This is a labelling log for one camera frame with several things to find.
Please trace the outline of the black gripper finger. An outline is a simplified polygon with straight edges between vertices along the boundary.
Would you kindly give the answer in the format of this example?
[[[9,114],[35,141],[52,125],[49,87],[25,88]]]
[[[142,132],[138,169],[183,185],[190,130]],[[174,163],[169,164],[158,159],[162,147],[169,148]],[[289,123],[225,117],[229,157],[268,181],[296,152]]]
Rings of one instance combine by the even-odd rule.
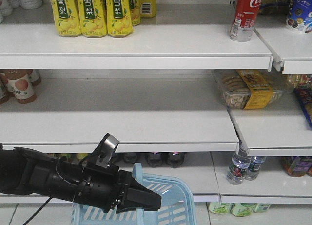
[[[158,211],[161,207],[162,197],[148,189],[128,188],[123,194],[121,202],[117,205],[117,213],[143,209]]]
[[[134,178],[134,176],[131,176],[130,188],[133,188],[135,190],[145,190],[146,189],[141,183],[139,183]]]

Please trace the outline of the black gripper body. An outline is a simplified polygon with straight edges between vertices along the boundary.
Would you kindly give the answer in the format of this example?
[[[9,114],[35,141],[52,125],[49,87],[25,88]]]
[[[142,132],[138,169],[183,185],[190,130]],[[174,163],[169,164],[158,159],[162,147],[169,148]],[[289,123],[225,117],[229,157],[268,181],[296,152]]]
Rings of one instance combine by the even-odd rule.
[[[105,213],[115,207],[119,212],[124,211],[122,203],[126,201],[132,182],[132,173],[116,165],[102,167],[88,163],[75,186],[73,202],[101,208]]]

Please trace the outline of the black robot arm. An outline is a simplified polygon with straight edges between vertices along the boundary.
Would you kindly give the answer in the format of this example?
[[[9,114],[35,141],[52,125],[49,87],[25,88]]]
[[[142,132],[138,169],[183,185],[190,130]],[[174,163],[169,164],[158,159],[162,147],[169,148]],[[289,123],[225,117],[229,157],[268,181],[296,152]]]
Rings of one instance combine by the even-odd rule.
[[[0,151],[0,191],[3,194],[36,193],[97,207],[107,213],[138,208],[157,211],[161,196],[145,188],[129,171],[112,165],[85,167],[42,152],[15,147]]]

